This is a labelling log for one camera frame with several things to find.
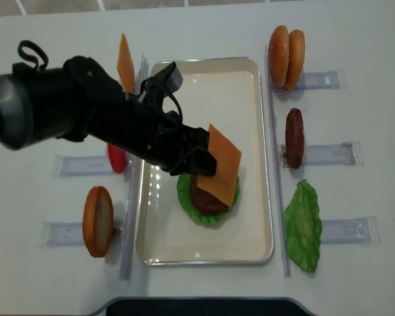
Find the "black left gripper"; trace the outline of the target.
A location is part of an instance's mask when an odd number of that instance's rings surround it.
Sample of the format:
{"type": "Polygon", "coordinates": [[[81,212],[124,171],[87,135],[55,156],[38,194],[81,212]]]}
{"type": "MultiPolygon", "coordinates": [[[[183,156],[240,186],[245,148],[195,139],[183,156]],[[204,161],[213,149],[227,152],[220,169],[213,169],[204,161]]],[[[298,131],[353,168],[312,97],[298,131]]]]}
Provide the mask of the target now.
{"type": "Polygon", "coordinates": [[[158,165],[171,176],[215,175],[217,160],[207,151],[208,131],[186,126],[133,98],[125,100],[124,105],[125,150],[158,165]]]}

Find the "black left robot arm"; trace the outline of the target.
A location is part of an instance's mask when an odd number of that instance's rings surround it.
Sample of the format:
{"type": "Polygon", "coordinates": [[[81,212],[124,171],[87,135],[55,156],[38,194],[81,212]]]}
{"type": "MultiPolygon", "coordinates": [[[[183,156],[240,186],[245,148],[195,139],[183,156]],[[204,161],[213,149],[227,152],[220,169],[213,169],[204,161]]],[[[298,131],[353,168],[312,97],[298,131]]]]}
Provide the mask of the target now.
{"type": "Polygon", "coordinates": [[[139,95],[124,92],[91,58],[73,57],[49,70],[18,63],[0,75],[0,143],[19,150],[51,138],[93,136],[173,176],[213,176],[208,131],[186,126],[180,109],[163,110],[181,84],[175,63],[145,79],[139,95]]]}

